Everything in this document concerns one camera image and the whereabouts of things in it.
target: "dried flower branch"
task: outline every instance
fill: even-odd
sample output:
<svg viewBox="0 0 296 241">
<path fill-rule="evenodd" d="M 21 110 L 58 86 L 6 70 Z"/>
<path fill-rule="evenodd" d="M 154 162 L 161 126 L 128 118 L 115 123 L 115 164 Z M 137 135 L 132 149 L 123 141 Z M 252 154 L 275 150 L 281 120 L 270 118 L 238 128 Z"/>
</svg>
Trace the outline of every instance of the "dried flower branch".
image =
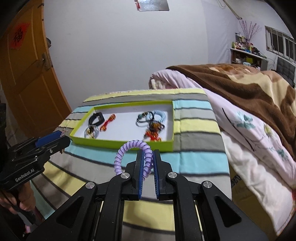
<svg viewBox="0 0 296 241">
<path fill-rule="evenodd" d="M 239 24 L 242 28 L 242 31 L 243 31 L 245 37 L 248 39 L 249 42 L 257 33 L 259 33 L 262 30 L 262 28 L 258 24 L 256 24 L 256 23 L 252 24 L 252 22 L 250 22 L 250 26 L 247 27 L 246 20 L 239 21 Z"/>
</svg>

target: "hand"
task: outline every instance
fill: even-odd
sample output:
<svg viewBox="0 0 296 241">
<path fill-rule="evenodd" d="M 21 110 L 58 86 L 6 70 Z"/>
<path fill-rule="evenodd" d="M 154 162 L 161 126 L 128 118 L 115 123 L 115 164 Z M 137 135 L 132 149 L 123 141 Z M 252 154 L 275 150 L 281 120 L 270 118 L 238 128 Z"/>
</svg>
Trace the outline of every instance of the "hand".
<svg viewBox="0 0 296 241">
<path fill-rule="evenodd" d="M 33 190 L 31 189 L 30 182 L 25 183 L 20 188 L 19 191 L 19 200 L 20 200 L 20 208 L 25 211 L 32 211 L 35 208 L 36 201 L 34 197 Z M 7 198 L 14 204 L 17 204 L 15 197 L 11 193 L 7 193 L 3 191 Z M 13 214 L 17 214 L 17 212 L 12 208 L 9 201 L 3 197 L 2 193 L 0 192 L 0 205 L 7 208 Z"/>
</svg>

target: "red beaded keychain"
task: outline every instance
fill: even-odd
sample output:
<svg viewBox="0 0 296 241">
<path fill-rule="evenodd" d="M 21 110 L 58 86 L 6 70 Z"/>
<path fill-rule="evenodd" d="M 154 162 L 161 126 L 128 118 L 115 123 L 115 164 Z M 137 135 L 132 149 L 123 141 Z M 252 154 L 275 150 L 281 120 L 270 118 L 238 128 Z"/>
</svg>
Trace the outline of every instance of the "red beaded keychain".
<svg viewBox="0 0 296 241">
<path fill-rule="evenodd" d="M 165 126 L 159 121 L 150 121 L 149 128 L 146 130 L 144 138 L 150 138 L 150 141 L 161 141 L 159 132 L 161 132 Z"/>
<path fill-rule="evenodd" d="M 101 126 L 100 131 L 106 131 L 107 130 L 108 123 L 111 122 L 111 121 L 113 121 L 113 120 L 115 120 L 115 118 L 116 118 L 116 115 L 115 114 L 112 114 L 109 117 L 109 119 L 106 120 L 105 123 Z"/>
</svg>

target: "window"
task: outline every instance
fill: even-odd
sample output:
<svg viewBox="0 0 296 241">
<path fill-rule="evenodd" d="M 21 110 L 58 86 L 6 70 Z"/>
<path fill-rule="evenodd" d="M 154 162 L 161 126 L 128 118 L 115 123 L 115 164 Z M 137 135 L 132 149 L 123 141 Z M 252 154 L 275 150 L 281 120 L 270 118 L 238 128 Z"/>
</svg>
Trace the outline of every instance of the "window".
<svg viewBox="0 0 296 241">
<path fill-rule="evenodd" d="M 266 49 L 274 54 L 281 56 L 296 63 L 296 42 L 290 36 L 265 26 L 266 32 Z"/>
</svg>

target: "striped bedsheet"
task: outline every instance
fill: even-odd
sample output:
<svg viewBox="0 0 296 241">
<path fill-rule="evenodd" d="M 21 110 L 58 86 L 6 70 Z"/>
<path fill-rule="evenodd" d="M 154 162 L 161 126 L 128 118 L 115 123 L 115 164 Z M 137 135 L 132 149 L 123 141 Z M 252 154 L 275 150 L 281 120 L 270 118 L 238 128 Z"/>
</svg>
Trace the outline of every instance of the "striped bedsheet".
<svg viewBox="0 0 296 241">
<path fill-rule="evenodd" d="M 212 181 L 231 198 L 228 161 L 212 107 L 201 89 L 130 91 L 92 96 L 77 107 L 57 128 L 67 126 L 68 133 L 93 106 L 102 104 L 172 100 L 174 148 L 161 153 L 173 171 L 188 180 Z M 114 176 L 117 150 L 76 145 L 71 142 L 65 153 L 54 154 L 43 174 L 32 180 L 36 206 L 47 218 L 88 181 L 103 183 Z M 134 161 L 136 152 L 124 155 L 122 166 Z M 171 202 L 156 199 L 153 174 L 145 180 L 142 200 L 126 201 L 122 240 L 173 241 L 174 217 Z"/>
</svg>

